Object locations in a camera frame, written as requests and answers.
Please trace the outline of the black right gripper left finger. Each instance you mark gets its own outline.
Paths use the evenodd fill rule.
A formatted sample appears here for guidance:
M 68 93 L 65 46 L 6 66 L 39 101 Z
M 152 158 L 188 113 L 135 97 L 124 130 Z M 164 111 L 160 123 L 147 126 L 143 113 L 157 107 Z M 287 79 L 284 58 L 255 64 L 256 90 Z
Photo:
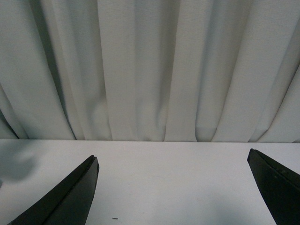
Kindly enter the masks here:
M 11 225 L 84 225 L 98 180 L 98 159 L 89 156 Z

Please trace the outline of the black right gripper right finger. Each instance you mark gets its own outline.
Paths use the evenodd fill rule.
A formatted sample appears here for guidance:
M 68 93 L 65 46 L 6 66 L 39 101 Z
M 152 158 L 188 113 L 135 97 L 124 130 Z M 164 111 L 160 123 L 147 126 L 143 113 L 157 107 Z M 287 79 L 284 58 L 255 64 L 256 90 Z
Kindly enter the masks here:
M 247 162 L 260 194 L 277 225 L 300 223 L 300 175 L 251 149 Z

